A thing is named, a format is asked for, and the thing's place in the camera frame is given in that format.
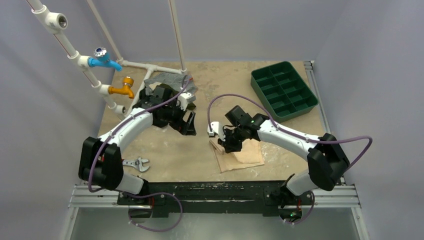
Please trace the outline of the dark green underwear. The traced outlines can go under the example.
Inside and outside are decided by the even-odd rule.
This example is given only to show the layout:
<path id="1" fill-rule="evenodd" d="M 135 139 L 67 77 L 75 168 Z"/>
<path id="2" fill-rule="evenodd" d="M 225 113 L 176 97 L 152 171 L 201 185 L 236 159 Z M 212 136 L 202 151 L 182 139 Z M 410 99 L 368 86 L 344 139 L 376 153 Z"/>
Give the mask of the dark green underwear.
<path id="1" fill-rule="evenodd" d="M 193 111 L 193 110 L 195 110 L 196 109 L 196 105 L 195 105 L 195 103 L 194 102 L 191 102 L 191 103 L 189 103 L 188 105 L 187 105 L 187 107 L 186 107 L 186 110 L 188 110 L 188 111 Z"/>

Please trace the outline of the beige underwear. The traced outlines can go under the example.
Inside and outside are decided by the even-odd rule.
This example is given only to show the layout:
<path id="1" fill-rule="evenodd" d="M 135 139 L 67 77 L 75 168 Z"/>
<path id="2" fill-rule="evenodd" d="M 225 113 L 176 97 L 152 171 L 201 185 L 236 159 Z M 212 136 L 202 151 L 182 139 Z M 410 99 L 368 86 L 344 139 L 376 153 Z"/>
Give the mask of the beige underwear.
<path id="1" fill-rule="evenodd" d="M 265 164 L 260 143 L 254 139 L 245 140 L 241 151 L 231 153 L 225 153 L 225 149 L 218 144 L 218 138 L 210 138 L 209 144 L 221 173 Z"/>

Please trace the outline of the striped grey underwear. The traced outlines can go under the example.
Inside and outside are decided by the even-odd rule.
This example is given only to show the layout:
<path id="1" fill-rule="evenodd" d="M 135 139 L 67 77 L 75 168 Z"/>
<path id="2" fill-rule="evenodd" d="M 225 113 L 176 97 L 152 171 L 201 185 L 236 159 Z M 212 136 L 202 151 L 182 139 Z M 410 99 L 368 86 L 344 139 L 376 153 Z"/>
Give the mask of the striped grey underwear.
<path id="1" fill-rule="evenodd" d="M 153 92 L 153 88 L 150 87 L 150 85 L 155 83 L 160 83 L 160 84 L 165 84 L 171 87 L 173 90 L 179 92 L 184 87 L 184 85 L 188 83 L 188 86 L 185 89 L 185 91 L 194 95 L 198 91 L 198 87 L 195 85 L 194 81 L 191 80 L 191 78 L 192 78 L 191 75 L 162 72 L 156 76 L 153 76 L 144 80 L 144 85 L 145 85 L 144 91 L 146 95 L 151 95 Z"/>

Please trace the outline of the green compartment tray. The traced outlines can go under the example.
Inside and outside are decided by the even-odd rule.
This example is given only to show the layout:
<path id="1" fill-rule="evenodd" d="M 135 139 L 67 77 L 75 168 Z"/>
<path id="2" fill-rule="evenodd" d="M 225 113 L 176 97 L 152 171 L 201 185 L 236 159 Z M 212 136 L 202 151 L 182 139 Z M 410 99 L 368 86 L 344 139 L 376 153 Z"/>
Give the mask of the green compartment tray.
<path id="1" fill-rule="evenodd" d="M 250 75 L 252 89 L 278 123 L 305 115 L 319 104 L 316 95 L 289 61 L 255 69 Z"/>

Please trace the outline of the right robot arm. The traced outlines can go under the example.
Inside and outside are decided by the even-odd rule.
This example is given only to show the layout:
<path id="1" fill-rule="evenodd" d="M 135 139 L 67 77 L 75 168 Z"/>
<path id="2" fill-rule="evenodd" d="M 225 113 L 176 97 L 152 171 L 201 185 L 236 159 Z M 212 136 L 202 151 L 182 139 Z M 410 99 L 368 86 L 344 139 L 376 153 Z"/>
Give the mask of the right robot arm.
<path id="1" fill-rule="evenodd" d="M 220 122 L 208 124 L 209 137 L 218 137 L 226 153 L 240 152 L 245 140 L 270 143 L 281 147 L 307 162 L 307 169 L 289 177 L 280 196 L 288 204 L 294 203 L 305 192 L 315 189 L 332 191 L 349 166 L 349 161 L 336 138 L 306 134 L 275 123 L 270 117 L 257 113 L 250 116 L 240 106 L 225 114 L 230 128 Z"/>

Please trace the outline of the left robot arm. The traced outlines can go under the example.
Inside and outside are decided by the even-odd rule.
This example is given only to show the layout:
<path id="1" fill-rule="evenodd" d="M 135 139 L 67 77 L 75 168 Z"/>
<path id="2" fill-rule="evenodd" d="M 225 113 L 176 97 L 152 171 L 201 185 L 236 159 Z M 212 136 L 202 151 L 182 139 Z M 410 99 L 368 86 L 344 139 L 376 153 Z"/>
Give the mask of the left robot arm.
<path id="1" fill-rule="evenodd" d="M 140 93 L 129 115 L 117 126 L 99 137 L 84 140 L 78 177 L 96 185 L 98 190 L 126 192 L 136 204 L 146 203 L 149 199 L 148 182 L 124 171 L 122 152 L 151 126 L 169 126 L 183 136 L 196 135 L 196 114 L 190 112 L 184 119 L 189 104 L 195 99 L 190 92 L 174 93 L 163 86 L 157 86 L 150 94 Z"/>

